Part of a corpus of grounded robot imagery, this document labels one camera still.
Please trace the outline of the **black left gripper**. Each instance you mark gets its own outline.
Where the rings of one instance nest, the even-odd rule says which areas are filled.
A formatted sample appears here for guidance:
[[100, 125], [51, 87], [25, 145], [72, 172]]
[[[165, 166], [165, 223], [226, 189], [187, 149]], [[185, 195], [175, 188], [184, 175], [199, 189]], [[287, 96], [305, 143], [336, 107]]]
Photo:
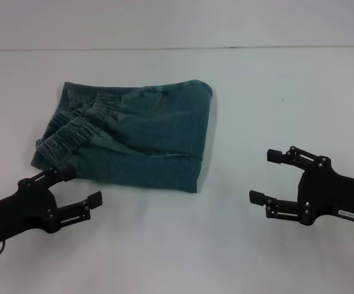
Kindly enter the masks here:
[[19, 180], [18, 190], [0, 200], [0, 242], [27, 230], [54, 233], [58, 228], [90, 220], [91, 210], [103, 204], [101, 191], [57, 209], [55, 196], [47, 189], [76, 177], [75, 169], [69, 167], [63, 170], [50, 168], [32, 178]]

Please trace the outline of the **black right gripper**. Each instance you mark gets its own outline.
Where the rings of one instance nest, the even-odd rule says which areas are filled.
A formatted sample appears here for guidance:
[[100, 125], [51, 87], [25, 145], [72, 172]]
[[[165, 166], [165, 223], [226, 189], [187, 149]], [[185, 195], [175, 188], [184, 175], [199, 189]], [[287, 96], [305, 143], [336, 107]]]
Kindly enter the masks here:
[[269, 149], [267, 161], [305, 170], [297, 202], [279, 200], [251, 190], [252, 204], [264, 206], [266, 217], [312, 225], [321, 216], [335, 216], [354, 222], [354, 178], [341, 176], [331, 168], [331, 159], [291, 146], [286, 152]]

